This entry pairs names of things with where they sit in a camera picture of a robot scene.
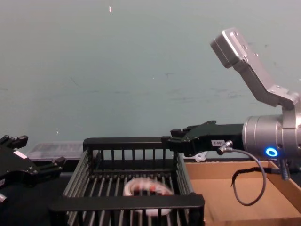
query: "label sticker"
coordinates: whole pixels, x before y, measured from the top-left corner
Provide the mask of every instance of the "label sticker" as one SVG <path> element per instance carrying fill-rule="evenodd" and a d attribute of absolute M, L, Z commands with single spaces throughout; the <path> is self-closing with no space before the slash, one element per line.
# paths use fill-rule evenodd
<path fill-rule="evenodd" d="M 0 180 L 0 187 L 5 184 L 5 179 Z"/>
<path fill-rule="evenodd" d="M 220 147 L 225 144 L 224 140 L 212 140 L 211 141 L 213 147 Z"/>
<path fill-rule="evenodd" d="M 16 155 L 18 155 L 19 157 L 21 157 L 22 159 L 27 159 L 27 156 L 19 151 L 15 151 L 14 152 Z"/>

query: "cable connector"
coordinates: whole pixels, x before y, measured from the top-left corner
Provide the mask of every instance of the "cable connector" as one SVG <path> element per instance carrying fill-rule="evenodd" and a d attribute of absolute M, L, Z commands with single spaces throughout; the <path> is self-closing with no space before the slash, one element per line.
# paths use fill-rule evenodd
<path fill-rule="evenodd" d="M 217 149 L 217 154 L 218 155 L 223 155 L 226 151 L 226 149 L 229 149 L 229 148 L 232 148 L 233 147 L 233 142 L 232 140 L 228 140 L 225 142 L 224 145 L 220 146 L 218 149 Z"/>

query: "metal bracket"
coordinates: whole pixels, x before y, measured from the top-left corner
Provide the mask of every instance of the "metal bracket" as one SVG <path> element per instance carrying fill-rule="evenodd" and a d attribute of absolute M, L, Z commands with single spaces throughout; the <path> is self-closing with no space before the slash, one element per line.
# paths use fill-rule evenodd
<path fill-rule="evenodd" d="M 216 151 L 226 140 L 233 140 L 234 148 L 243 149 L 242 131 L 243 124 L 217 125 L 216 121 L 207 121 L 183 130 L 173 129 L 171 137 L 161 140 L 172 152 L 192 157 L 201 152 Z"/>
<path fill-rule="evenodd" d="M 273 107 L 281 105 L 286 110 L 292 110 L 300 102 L 298 93 L 290 92 L 274 83 L 261 64 L 258 54 L 251 50 L 236 28 L 222 31 L 210 45 L 224 67 L 233 66 L 241 75 L 258 101 Z"/>

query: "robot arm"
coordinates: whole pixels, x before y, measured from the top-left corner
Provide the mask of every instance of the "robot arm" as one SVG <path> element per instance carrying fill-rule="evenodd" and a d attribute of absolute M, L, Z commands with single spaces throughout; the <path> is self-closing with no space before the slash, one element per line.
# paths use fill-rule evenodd
<path fill-rule="evenodd" d="M 249 153 L 278 159 L 282 177 L 288 179 L 286 159 L 301 157 L 300 95 L 273 82 L 236 28 L 222 31 L 211 47 L 224 67 L 233 67 L 241 75 L 258 101 L 282 106 L 282 115 L 249 117 L 243 127 L 243 144 Z"/>
<path fill-rule="evenodd" d="M 208 150 L 216 150 L 220 155 L 225 152 L 247 154 L 259 167 L 239 170 L 233 175 L 232 185 L 237 200 L 250 206 L 264 193 L 266 173 L 281 174 L 287 180 L 290 178 L 287 160 L 301 158 L 301 99 L 298 93 L 273 82 L 258 54 L 251 50 L 236 28 L 222 31 L 211 47 L 224 67 L 233 67 L 241 75 L 258 101 L 273 107 L 282 106 L 282 115 L 251 116 L 244 124 L 235 125 L 216 125 L 216 121 L 208 121 L 183 130 L 172 130 L 172 136 L 163 137 L 162 142 L 167 142 L 171 151 L 184 153 L 187 157 Z M 262 167 L 255 156 L 278 160 L 280 169 Z M 235 178 L 239 173 L 252 171 L 262 172 L 262 190 L 253 202 L 243 203 L 236 192 Z"/>

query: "black wire basket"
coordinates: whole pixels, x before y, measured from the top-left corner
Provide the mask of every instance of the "black wire basket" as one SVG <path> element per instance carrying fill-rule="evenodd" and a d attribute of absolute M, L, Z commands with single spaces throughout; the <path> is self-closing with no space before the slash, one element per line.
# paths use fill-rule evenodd
<path fill-rule="evenodd" d="M 49 206 L 52 226 L 204 224 L 203 196 L 193 192 L 182 156 L 167 156 L 160 137 L 88 138 L 83 147 L 62 197 Z M 133 178 L 159 181 L 174 195 L 123 196 Z M 147 209 L 158 209 L 158 216 L 147 216 Z M 162 209 L 171 212 L 162 215 Z"/>

